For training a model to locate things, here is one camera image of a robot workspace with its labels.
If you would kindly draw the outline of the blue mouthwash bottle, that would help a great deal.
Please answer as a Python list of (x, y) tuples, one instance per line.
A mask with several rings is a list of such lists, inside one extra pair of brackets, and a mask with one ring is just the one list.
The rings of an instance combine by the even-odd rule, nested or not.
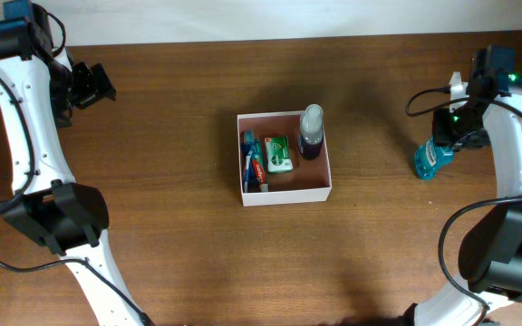
[(414, 153), (414, 170), (418, 178), (430, 180), (436, 172), (454, 159), (454, 151), (449, 147), (437, 146), (433, 137), (421, 145)]

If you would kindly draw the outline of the purple foam soap bottle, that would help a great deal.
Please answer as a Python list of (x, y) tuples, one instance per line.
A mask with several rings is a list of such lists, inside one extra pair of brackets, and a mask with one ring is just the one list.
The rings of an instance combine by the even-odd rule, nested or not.
[(313, 160), (320, 154), (324, 141), (323, 109), (318, 104), (310, 104), (300, 116), (298, 149), (306, 160)]

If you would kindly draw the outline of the blue white toothbrush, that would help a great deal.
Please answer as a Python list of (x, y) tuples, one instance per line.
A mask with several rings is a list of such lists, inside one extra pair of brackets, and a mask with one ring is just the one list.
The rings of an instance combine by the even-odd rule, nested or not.
[(243, 148), (245, 152), (245, 172), (244, 172), (244, 181), (243, 181), (243, 190), (245, 193), (248, 192), (248, 180), (249, 180), (249, 168), (250, 168), (250, 159), (253, 155), (253, 147), (255, 145), (255, 136), (253, 130), (246, 130), (244, 132), (244, 143)]

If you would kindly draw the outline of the green soap bar pack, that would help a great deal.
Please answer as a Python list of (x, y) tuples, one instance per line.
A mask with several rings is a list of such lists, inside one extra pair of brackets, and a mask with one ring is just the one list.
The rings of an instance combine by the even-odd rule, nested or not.
[(294, 165), (290, 158), (288, 138), (286, 136), (266, 137), (264, 142), (268, 172), (272, 174), (291, 172)]

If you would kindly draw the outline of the red green toothpaste tube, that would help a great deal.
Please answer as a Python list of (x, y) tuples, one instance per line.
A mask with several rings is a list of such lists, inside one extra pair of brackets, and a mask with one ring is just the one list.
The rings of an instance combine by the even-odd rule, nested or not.
[(269, 186), (266, 182), (266, 172), (263, 164), (263, 156), (258, 139), (254, 140), (253, 153), (250, 160), (250, 183), (258, 186), (261, 192), (268, 192)]

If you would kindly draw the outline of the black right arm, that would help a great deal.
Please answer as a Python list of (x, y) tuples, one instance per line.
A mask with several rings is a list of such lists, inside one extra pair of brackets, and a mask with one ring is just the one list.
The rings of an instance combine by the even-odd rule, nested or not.
[(490, 45), (476, 51), (468, 81), (454, 72), (428, 110), (432, 134), (414, 154), (418, 178), (432, 179), (463, 149), (489, 147), (497, 195), (455, 212), (442, 227), (438, 256), (447, 282), (414, 303), (403, 325), (486, 325), (496, 309), (522, 302), (522, 74), (515, 52)]

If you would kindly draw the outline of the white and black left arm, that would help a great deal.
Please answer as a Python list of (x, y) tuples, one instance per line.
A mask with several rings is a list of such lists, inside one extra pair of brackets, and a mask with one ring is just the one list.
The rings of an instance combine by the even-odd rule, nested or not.
[[(100, 325), (150, 325), (133, 300), (109, 246), (102, 193), (76, 181), (58, 137), (73, 109), (116, 98), (104, 67), (75, 62), (53, 42), (54, 15), (31, 1), (7, 1), (0, 21), (0, 111), (11, 152), (13, 195), (0, 205), (7, 224), (67, 266)], [(21, 267), (0, 260), (15, 273)]]

